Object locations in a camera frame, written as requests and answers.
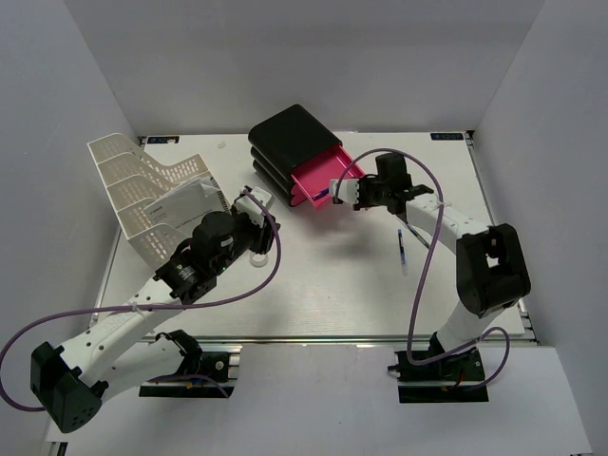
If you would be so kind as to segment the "blue ballpoint pen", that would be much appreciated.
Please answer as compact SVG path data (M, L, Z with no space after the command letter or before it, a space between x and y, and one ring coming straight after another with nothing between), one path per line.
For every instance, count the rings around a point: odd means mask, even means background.
M313 200L321 200L325 197L327 197L330 193L330 190L328 188L325 188L323 190L321 190L320 192L318 192L316 195L313 196Z

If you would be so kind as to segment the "white Canon safety booklet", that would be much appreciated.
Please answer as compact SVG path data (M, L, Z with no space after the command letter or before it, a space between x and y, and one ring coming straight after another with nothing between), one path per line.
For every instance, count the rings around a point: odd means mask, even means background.
M211 212L228 212L229 205L212 175L179 184L143 209L153 226L166 224L187 238Z

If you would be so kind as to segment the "black pink drawer organizer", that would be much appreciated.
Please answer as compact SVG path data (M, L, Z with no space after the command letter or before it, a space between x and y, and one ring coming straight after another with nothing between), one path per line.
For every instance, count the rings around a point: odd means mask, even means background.
M331 197L313 200L331 180L365 172L352 164L342 141L300 104L293 104L248 133L251 155L259 170L276 183L291 206L308 201L320 209Z

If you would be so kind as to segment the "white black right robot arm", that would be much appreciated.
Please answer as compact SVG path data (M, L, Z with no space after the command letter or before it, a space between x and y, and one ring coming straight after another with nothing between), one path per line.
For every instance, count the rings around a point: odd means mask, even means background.
M340 177L331 185L335 201L354 210L384 207L403 223L430 234L427 257L414 302L420 304L434 251L443 244L456 259L459 301L429 343L427 362L448 379L464 365L461 352L495 331L493 321L531 291L531 281L516 229L490 226L446 203L440 183L415 185L407 169L410 154L375 149L376 171L358 179Z

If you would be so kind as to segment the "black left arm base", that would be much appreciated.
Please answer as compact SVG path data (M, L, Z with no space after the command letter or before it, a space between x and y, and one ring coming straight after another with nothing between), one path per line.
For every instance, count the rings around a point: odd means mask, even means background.
M178 348L182 361L166 381L152 381L140 386L142 398L228 399L238 378L239 358L235 352L203 348L194 337L182 330L160 332L159 341Z

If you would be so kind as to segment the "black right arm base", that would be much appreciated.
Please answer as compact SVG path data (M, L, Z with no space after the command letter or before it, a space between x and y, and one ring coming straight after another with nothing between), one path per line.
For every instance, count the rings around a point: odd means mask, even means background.
M487 387L474 389L485 380L481 355L476 347L442 360L414 366L406 351L395 353L387 367L397 380L400 404L471 404L489 401Z

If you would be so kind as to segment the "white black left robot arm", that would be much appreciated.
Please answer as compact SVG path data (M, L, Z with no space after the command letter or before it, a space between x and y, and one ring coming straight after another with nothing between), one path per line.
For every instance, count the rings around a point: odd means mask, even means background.
M243 254L278 247L278 229L275 217L259 210L211 212L129 301L59 346L37 347L30 386L56 427L73 432L109 399L148 381L212 382L193 336L156 329L193 308Z

